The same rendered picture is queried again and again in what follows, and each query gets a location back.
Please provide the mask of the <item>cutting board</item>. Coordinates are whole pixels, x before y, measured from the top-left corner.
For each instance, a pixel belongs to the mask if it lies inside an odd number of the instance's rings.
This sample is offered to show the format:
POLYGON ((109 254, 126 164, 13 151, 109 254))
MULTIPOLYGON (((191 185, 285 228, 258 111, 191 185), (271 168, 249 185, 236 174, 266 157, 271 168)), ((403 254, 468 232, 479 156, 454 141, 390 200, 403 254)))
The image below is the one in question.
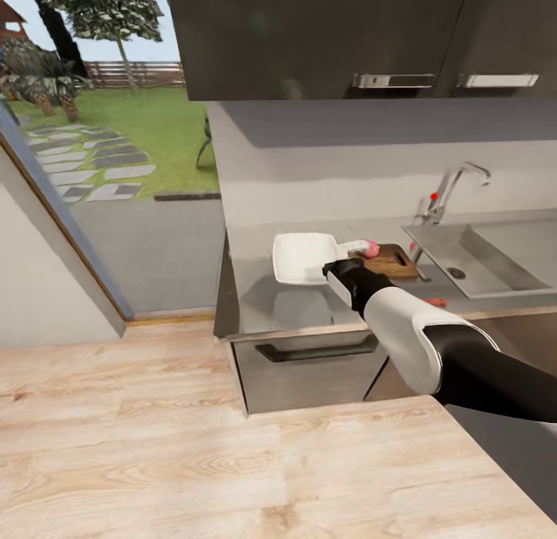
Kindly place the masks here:
POLYGON ((419 278, 419 270, 400 245, 379 244, 378 247, 379 254, 372 258, 366 258, 362 251, 353 252, 348 257, 361 258, 367 269, 375 274, 386 274, 390 280, 419 278))

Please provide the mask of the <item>vidalia onion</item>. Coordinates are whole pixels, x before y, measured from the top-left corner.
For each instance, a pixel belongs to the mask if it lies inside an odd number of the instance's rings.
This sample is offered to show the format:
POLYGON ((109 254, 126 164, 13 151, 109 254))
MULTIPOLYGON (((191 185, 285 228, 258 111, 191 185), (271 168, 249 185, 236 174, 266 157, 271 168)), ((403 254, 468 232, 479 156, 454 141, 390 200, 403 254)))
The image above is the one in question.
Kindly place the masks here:
POLYGON ((369 247, 366 251, 362 251, 361 254, 363 254, 366 258, 372 258, 373 256, 376 256, 376 254, 379 254, 378 244, 373 241, 368 241, 368 243, 369 247))

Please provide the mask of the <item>bowl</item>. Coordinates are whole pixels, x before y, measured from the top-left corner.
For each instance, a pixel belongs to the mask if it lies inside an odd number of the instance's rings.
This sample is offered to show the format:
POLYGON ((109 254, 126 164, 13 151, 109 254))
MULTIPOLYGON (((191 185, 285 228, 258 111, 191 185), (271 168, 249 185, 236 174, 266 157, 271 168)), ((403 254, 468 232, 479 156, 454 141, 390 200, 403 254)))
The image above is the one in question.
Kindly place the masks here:
POLYGON ((276 279, 286 285, 328 285, 323 267, 338 260, 336 245, 329 234, 276 235, 273 245, 276 279))

